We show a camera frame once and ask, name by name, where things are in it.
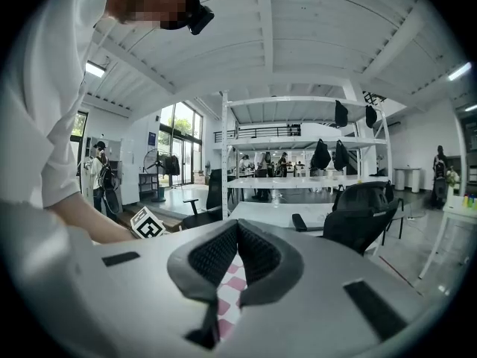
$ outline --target vr headset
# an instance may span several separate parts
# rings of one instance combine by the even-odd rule
[[[209,7],[205,7],[200,0],[191,0],[188,4],[194,5],[192,14],[183,21],[168,22],[161,25],[161,28],[168,30],[181,29],[187,26],[190,32],[197,36],[211,21],[215,14]]]

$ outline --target ceiling light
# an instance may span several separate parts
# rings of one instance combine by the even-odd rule
[[[470,70],[470,68],[472,68],[472,64],[471,63],[466,63],[464,66],[461,66],[459,69],[457,69],[455,72],[453,72],[449,76],[449,80],[453,81],[456,78],[461,77],[465,72],[468,72]]]
[[[472,110],[475,110],[475,109],[477,109],[477,104],[474,104],[473,106],[468,107],[465,111],[472,111]]]
[[[95,75],[101,78],[103,77],[103,74],[106,72],[106,69],[101,68],[99,65],[96,65],[95,63],[92,63],[91,61],[88,61],[86,63],[86,71],[88,73],[91,73],[92,75]]]

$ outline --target black headset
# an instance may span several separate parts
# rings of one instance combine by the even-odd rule
[[[198,9],[192,12],[192,15],[185,22],[178,22],[175,29],[183,28],[187,25],[190,32],[197,36],[215,17],[215,14],[209,7],[198,2]]]

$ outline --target black cap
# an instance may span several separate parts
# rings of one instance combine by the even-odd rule
[[[98,148],[99,151],[101,150],[104,150],[106,148],[106,145],[104,144],[104,142],[102,140],[100,140],[98,143],[96,143],[94,146],[94,148]]]

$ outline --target black office chair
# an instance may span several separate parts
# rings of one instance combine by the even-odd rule
[[[323,238],[338,242],[359,254],[364,254],[371,243],[383,233],[397,211],[397,201],[387,211],[336,210],[325,220]]]
[[[222,220],[222,171],[220,169],[212,170],[210,173],[206,212],[197,212],[195,202],[198,200],[199,199],[190,199],[183,201],[184,203],[190,203],[194,211],[194,215],[187,216],[183,220],[183,225],[186,228],[196,228]]]
[[[387,189],[392,188],[380,182],[348,187],[338,199],[337,210],[326,217],[322,237],[364,254],[386,231],[397,211],[399,202],[392,198],[392,192],[386,192]],[[298,232],[308,230],[300,214],[295,213],[292,220]]]

